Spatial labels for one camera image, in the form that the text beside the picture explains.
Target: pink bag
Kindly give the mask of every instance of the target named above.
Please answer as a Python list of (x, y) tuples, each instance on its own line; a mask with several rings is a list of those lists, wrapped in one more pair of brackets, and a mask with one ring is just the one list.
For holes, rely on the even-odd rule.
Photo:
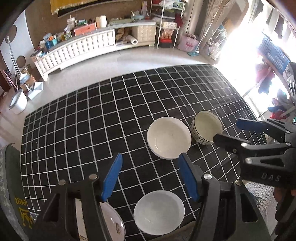
[(184, 52), (192, 52), (197, 45), (198, 45), (197, 39), (183, 35), (181, 38), (181, 42), (178, 45), (178, 49)]

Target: paper roll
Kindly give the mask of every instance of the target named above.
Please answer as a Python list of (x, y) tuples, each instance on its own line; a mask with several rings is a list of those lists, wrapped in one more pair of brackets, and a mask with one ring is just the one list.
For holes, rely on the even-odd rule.
[(128, 35), (126, 38), (128, 39), (129, 42), (131, 42), (132, 45), (137, 45), (138, 44), (138, 40), (135, 39), (133, 36)]

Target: brown circle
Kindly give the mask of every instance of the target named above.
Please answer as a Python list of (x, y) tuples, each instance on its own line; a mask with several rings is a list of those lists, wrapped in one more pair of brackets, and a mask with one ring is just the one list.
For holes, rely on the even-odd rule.
[(9, 41), (12, 42), (16, 34), (17, 34), (17, 27), (15, 25), (12, 25), (10, 30), (8, 31), (8, 34), (5, 37), (5, 42), (8, 43), (7, 36), (9, 36)]
[(25, 66), (25, 64), (26, 64), (26, 58), (24, 56), (22, 56), (22, 55), (18, 56), (18, 58), (17, 58), (17, 66), (19, 68), (22, 68), (22, 67)]

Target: basket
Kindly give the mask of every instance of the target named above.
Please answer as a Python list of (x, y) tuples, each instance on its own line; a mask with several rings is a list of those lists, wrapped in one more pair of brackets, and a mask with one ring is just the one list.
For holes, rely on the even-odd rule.
[(291, 62), (281, 48), (274, 45), (272, 40), (265, 34), (258, 50), (275, 66), (280, 74), (285, 71), (288, 63)]

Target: yellow banner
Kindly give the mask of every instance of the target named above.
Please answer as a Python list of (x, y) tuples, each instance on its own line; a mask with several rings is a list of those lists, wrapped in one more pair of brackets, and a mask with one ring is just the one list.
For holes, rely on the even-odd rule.
[(50, 7), (52, 15), (55, 15), (58, 11), (69, 7), (76, 7), (86, 3), (95, 2), (96, 0), (50, 0)]

